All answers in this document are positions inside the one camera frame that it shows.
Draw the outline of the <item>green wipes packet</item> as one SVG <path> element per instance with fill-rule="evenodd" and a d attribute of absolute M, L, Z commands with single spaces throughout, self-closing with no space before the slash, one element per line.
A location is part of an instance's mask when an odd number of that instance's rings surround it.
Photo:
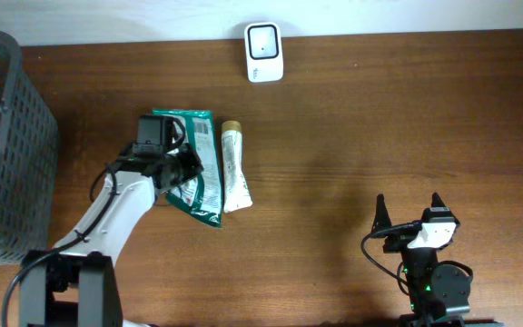
<path fill-rule="evenodd" d="M 203 171 L 166 194 L 169 204 L 213 228 L 222 227 L 222 178 L 211 111 L 153 109 L 153 114 L 171 116 L 185 127 L 184 142 L 202 162 Z"/>

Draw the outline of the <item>white cream tube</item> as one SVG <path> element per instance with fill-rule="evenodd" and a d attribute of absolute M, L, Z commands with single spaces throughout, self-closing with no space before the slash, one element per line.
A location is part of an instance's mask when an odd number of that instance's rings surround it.
<path fill-rule="evenodd" d="M 242 171 L 242 126 L 237 121 L 222 124 L 222 163 L 226 213 L 252 206 L 252 197 Z"/>

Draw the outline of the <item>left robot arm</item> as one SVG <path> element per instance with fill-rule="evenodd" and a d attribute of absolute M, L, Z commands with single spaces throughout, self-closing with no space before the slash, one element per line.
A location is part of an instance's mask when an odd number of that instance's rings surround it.
<path fill-rule="evenodd" d="M 203 170 L 177 117 L 144 114 L 138 134 L 99 174 L 102 190 L 71 232 L 49 250 L 31 250 L 5 293 L 19 292 L 21 326 L 124 327 L 114 266 L 140 219 L 164 193 Z"/>

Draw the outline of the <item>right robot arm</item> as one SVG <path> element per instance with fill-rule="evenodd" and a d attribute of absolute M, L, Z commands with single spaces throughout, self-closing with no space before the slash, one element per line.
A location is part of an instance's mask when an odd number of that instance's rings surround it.
<path fill-rule="evenodd" d="M 411 223 L 391 222 L 383 194 L 376 199 L 376 211 L 369 239 L 382 239 L 382 251 L 398 253 L 401 262 L 392 272 L 370 259 L 376 267 L 397 281 L 410 299 L 411 314 L 399 317 L 399 326 L 463 326 L 462 316 L 470 311 L 469 296 L 473 271 L 465 264 L 440 261 L 438 252 L 452 244 L 460 227 L 458 218 L 437 193 L 430 207 Z"/>

